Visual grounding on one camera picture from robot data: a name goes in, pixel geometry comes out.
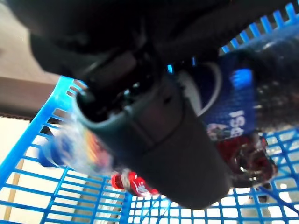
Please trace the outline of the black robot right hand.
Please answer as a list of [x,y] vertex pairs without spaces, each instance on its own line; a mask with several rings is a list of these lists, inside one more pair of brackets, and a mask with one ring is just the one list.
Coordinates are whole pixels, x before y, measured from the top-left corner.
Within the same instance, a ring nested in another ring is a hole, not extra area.
[[231,187],[228,168],[166,66],[218,50],[285,0],[9,0],[49,73],[83,81],[76,113],[115,159],[181,206]]

